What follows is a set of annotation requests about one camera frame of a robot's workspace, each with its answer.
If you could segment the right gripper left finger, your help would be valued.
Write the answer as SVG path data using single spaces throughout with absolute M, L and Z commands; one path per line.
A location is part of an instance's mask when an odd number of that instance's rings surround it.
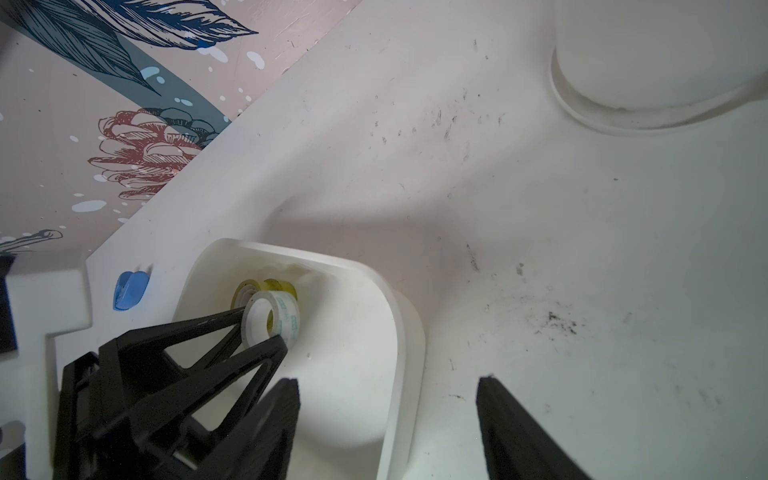
M 227 433 L 195 419 L 182 443 L 152 468 L 154 479 L 284 479 L 300 411 L 299 382 L 279 380 Z

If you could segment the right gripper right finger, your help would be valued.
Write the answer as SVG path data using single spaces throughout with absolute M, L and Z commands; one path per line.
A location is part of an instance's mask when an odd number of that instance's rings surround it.
M 498 379 L 479 379 L 476 407 L 491 479 L 590 479 Z

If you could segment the yellow tape roll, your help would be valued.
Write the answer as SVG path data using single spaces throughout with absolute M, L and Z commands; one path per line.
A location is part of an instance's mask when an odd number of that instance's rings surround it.
M 258 292 L 262 291 L 280 291 L 291 294 L 295 299 L 298 299 L 297 291 L 293 284 L 284 280 L 266 279 L 257 281 L 254 279 L 246 279 L 242 281 L 236 288 L 230 303 L 231 309 L 245 307 L 250 298 Z

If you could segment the clear tape roll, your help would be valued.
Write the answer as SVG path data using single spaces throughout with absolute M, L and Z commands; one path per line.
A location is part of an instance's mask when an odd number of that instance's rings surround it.
M 259 291 L 245 305 L 241 337 L 246 348 L 280 337 L 291 349 L 300 330 L 300 310 L 297 299 L 284 291 Z

